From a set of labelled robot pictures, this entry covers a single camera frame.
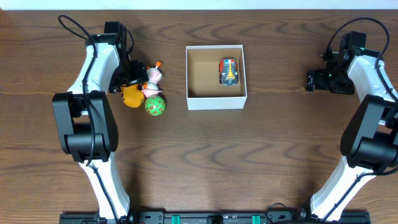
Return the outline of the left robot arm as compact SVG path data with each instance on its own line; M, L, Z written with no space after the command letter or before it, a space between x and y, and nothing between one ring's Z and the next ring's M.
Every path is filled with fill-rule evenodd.
M99 205L96 213L61 214L60 223L137 223L115 161L119 134L106 96L149 79L145 65L130 59L131 36L118 21L106 22L102 34L85 32L81 72L67 92L53 96L62 151L85 171Z

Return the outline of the green spotted ball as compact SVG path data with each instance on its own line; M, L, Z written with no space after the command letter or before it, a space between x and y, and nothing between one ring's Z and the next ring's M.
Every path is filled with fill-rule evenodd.
M160 116L166 109L165 100L160 96L151 96L145 101L145 109L149 115Z

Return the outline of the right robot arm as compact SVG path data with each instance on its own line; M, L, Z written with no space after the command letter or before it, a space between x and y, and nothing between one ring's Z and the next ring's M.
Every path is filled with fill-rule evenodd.
M379 52L366 48L366 34L349 32L338 52L323 54L325 68L309 70L306 91L357 94L360 105L343 132L341 159L310 199L312 219L340 220L345 206L368 181L397 170L397 91Z

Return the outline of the orange rubber giraffe toy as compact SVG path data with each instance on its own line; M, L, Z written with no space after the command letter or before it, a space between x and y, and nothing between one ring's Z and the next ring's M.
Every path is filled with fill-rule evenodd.
M138 108L144 102L144 94L139 85L123 86L121 96L124 104L130 108Z

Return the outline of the red grey toy truck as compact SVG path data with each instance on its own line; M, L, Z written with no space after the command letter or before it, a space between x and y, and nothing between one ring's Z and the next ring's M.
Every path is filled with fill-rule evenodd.
M239 82L238 61L224 58L219 62L219 83L226 86L237 85Z

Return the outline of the white pink rubber chicken toy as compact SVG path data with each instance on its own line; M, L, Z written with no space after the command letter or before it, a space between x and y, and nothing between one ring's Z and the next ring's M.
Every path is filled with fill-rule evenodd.
M158 87L158 82L162 79L162 72L159 70L161 65L161 61L156 61L155 67L147 67L147 76L149 80L145 82L141 88L141 92L143 92L146 98L150 98L162 92Z

